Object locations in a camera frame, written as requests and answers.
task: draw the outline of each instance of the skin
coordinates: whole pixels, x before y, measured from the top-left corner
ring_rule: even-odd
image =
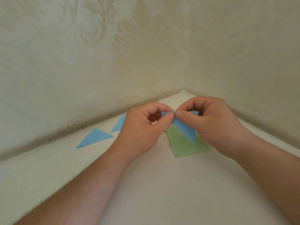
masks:
[[[191,110],[199,111],[199,116]],[[126,169],[170,126],[175,115],[161,117],[162,111],[172,109],[158,102],[131,109],[103,155],[15,224],[97,224]],[[177,109],[176,117],[219,153],[234,159],[292,223],[300,224],[298,157],[247,130],[222,99],[194,97]]]

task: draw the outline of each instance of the patterned wall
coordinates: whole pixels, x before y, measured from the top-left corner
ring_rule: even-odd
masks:
[[[181,1],[0,0],[0,151],[183,90]]]
[[[300,0],[188,0],[185,89],[300,147]]]

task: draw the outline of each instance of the bare forearm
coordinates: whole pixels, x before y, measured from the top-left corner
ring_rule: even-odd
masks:
[[[129,162],[112,146],[19,224],[97,224]]]
[[[253,136],[236,162],[294,224],[300,224],[300,159]]]

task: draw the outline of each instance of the blue triangle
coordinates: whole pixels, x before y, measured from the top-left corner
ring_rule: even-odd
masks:
[[[198,111],[189,111],[195,115],[198,115]],[[162,112],[161,113],[161,116],[164,116],[166,113],[169,113],[169,112]],[[187,124],[181,122],[178,120],[178,118],[174,118],[173,122],[172,122],[173,125],[176,125],[179,130],[181,132],[184,133],[184,135],[190,139],[191,142],[193,142],[193,144],[196,143],[196,130],[193,129],[192,127],[188,126]]]
[[[77,148],[94,144],[96,142],[99,142],[101,140],[106,140],[108,138],[113,137],[113,135],[110,135],[108,133],[105,133],[99,129],[93,129],[83,140],[77,145]]]
[[[123,122],[125,120],[125,115],[123,115],[120,120],[118,120],[117,124],[114,126],[114,128],[111,130],[112,132],[116,132],[116,131],[120,131],[122,126],[123,126]]]

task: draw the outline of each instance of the green square paper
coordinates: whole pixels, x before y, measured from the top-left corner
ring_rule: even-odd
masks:
[[[209,147],[197,133],[196,143],[193,144],[175,125],[170,125],[167,129],[167,134],[174,158],[180,158],[197,152],[206,151]]]

